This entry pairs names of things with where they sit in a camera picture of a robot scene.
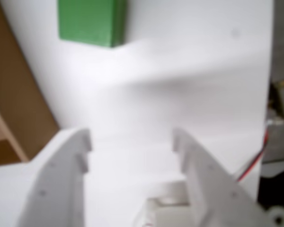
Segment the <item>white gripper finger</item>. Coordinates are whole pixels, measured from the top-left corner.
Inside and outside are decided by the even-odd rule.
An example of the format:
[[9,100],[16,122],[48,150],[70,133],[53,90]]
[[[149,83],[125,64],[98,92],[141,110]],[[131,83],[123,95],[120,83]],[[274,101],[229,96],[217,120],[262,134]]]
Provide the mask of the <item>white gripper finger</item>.
[[90,131],[61,132],[62,141],[37,172],[19,227],[83,227],[84,175],[92,150]]
[[173,148],[186,176],[193,223],[197,227],[273,227],[264,210],[219,162],[183,129],[173,130]]

